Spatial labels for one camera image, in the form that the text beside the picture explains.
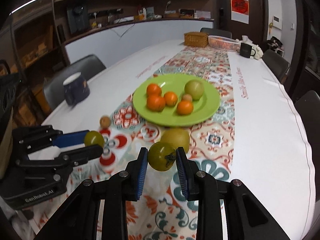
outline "white plastic basket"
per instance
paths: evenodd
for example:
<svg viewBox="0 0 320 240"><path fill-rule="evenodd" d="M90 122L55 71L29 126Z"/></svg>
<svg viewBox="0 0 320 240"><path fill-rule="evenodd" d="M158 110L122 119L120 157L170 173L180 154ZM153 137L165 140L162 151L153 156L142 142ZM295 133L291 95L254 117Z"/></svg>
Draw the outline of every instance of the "white plastic basket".
<svg viewBox="0 0 320 240"><path fill-rule="evenodd" d="M226 51L236 51L240 44L233 39L213 35L209 35L208 42L210 47Z"/></svg>

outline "fluorescent light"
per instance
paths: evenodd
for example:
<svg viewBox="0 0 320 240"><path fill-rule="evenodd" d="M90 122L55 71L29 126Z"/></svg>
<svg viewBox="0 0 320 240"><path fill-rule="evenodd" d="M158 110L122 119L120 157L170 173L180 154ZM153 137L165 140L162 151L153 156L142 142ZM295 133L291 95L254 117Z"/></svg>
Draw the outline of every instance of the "fluorescent light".
<svg viewBox="0 0 320 240"><path fill-rule="evenodd" d="M18 7L17 9L13 10L11 13L14 13L14 12L18 11L18 10L21 9L22 7L25 7L26 5L28 5L28 4L30 4L30 3L34 2L34 1L36 1L36 0L31 0L31 1L27 2L27 3L25 3L24 5L21 5L21 6Z"/></svg>

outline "metal screw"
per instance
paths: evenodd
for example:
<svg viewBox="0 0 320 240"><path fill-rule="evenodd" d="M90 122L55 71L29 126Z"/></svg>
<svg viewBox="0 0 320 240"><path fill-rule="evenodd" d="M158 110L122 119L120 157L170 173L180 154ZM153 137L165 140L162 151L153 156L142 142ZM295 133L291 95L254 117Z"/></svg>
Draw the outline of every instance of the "metal screw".
<svg viewBox="0 0 320 240"><path fill-rule="evenodd" d="M60 177L59 174L54 174L53 179L54 179L55 181L59 181L59 180L61 179L61 177Z"/></svg>
<svg viewBox="0 0 320 240"><path fill-rule="evenodd" d="M205 176L205 172L204 171L197 171L197 176L203 178Z"/></svg>
<svg viewBox="0 0 320 240"><path fill-rule="evenodd" d="M235 186L237 186L237 187L239 187L239 186L242 185L242 182L241 182L241 180L239 180L239 179L234 179L234 180L232 181L232 183L233 183L233 185L235 185Z"/></svg>
<svg viewBox="0 0 320 240"><path fill-rule="evenodd" d="M120 176L120 177L123 177L123 178L124 178L124 177L126 177L126 176L128 176L128 175L129 175L129 172L127 172L127 171L120 171L120 172L119 172L119 176Z"/></svg>
<svg viewBox="0 0 320 240"><path fill-rule="evenodd" d="M90 186L91 183L92 183L92 180L91 180L91 179L85 179L85 180L82 182L82 184L83 184L84 186Z"/></svg>

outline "black mug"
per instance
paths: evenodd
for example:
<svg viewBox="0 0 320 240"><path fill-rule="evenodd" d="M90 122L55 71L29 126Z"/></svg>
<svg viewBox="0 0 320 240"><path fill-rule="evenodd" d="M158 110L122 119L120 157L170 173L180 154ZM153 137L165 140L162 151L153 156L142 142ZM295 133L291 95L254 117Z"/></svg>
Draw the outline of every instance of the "black mug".
<svg viewBox="0 0 320 240"><path fill-rule="evenodd" d="M64 97L69 106L75 106L79 102L85 100L90 94L87 81L81 75L81 72L77 72L68 77L63 82L63 87Z"/></svg>
<svg viewBox="0 0 320 240"><path fill-rule="evenodd" d="M240 45L240 55L242 57L250 58L250 56L256 55L256 51L252 48L251 45L246 43L241 43Z"/></svg>

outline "plate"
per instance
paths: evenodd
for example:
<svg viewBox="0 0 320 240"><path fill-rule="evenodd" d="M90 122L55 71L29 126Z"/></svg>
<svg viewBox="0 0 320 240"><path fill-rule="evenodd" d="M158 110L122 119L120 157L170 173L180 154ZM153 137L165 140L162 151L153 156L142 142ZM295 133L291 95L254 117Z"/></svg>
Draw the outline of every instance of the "plate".
<svg viewBox="0 0 320 240"><path fill-rule="evenodd" d="M173 91L179 97L184 94L184 86L190 80L199 80L204 85L204 94L198 101L193 101L193 112L189 115L178 115L176 107L166 106L162 112L153 112L147 108L146 90L149 84L155 83L162 89L162 96ZM191 126L210 118L220 106L220 95L217 89L201 78L186 74L168 74L146 80L133 94L133 106L149 122L169 127Z"/></svg>

